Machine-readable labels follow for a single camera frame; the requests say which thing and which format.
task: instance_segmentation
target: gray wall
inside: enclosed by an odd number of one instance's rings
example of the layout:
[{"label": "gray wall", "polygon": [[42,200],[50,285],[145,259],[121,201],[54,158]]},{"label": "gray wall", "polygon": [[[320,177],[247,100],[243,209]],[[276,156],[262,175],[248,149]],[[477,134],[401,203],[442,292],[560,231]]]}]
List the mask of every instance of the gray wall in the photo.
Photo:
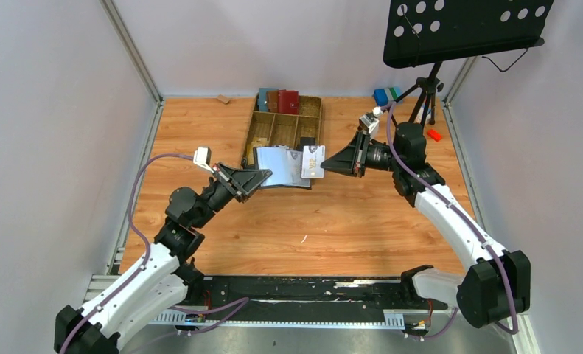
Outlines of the gray wall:
[{"label": "gray wall", "polygon": [[105,270],[154,109],[99,1],[0,1],[0,353]]},{"label": "gray wall", "polygon": [[487,229],[530,257],[542,352],[583,353],[583,0],[556,0],[543,38],[505,74],[479,60],[454,110]]},{"label": "gray wall", "polygon": [[[369,96],[382,87],[407,89],[430,72],[383,63],[390,0],[115,2],[163,95],[254,95],[259,87],[281,87]],[[446,86],[460,65],[443,65]]]}]

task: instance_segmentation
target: wooden table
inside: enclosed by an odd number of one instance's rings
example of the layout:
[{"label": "wooden table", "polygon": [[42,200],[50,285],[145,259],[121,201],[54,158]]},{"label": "wooden table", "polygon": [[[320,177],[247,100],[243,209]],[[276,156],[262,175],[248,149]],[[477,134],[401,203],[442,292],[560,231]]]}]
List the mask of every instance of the wooden table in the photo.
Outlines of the wooden table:
[{"label": "wooden table", "polygon": [[[408,119],[414,102],[398,106],[399,122]],[[212,162],[238,166],[253,104],[248,98],[228,105],[208,98],[166,101],[152,155],[192,155],[197,146],[208,145]],[[321,142],[327,157],[349,143],[358,117],[374,106],[372,98],[324,98]],[[437,114],[431,128],[443,140],[428,138],[427,160],[471,213],[449,131],[441,110]],[[385,141],[386,115],[381,118],[377,138]],[[148,168],[134,217],[148,240],[163,224],[170,193],[182,186],[200,192],[208,177],[181,159],[161,159]],[[206,239],[195,258],[204,274],[399,275],[423,264],[464,273],[447,242],[397,194],[384,171],[368,169],[363,178],[327,173],[312,190],[260,190],[246,204],[229,203],[200,232]],[[131,232],[121,271],[143,251]]]}]

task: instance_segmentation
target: black music stand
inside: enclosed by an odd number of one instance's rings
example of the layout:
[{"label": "black music stand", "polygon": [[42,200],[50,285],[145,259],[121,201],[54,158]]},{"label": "black music stand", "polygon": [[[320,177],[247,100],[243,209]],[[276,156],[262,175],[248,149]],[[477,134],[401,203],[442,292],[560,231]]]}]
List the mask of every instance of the black music stand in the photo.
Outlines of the black music stand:
[{"label": "black music stand", "polygon": [[409,122],[425,102],[421,124],[431,107],[434,124],[437,78],[445,60],[541,46],[541,32],[554,0],[391,0],[383,61],[392,68],[434,63],[428,77],[399,96],[421,89]]}]

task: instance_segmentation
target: card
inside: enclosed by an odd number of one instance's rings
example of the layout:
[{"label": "card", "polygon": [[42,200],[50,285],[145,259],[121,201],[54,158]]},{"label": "card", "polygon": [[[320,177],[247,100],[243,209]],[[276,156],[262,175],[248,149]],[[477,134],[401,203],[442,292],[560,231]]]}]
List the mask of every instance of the card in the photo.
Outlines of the card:
[{"label": "card", "polygon": [[321,163],[326,159],[326,147],[323,145],[305,146],[302,153],[302,178],[323,178]]}]

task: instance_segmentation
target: wooden box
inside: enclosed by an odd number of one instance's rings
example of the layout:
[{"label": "wooden box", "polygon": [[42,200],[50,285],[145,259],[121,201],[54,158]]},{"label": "wooden box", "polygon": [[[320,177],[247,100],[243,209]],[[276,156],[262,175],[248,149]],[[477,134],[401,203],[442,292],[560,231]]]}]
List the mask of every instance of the wooden box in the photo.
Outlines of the wooden box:
[{"label": "wooden box", "polygon": [[320,97],[299,96],[299,114],[260,112],[254,99],[252,119],[243,148],[241,165],[254,164],[252,149],[259,146],[287,145],[295,150],[301,137],[312,137],[319,145],[324,118]]}]

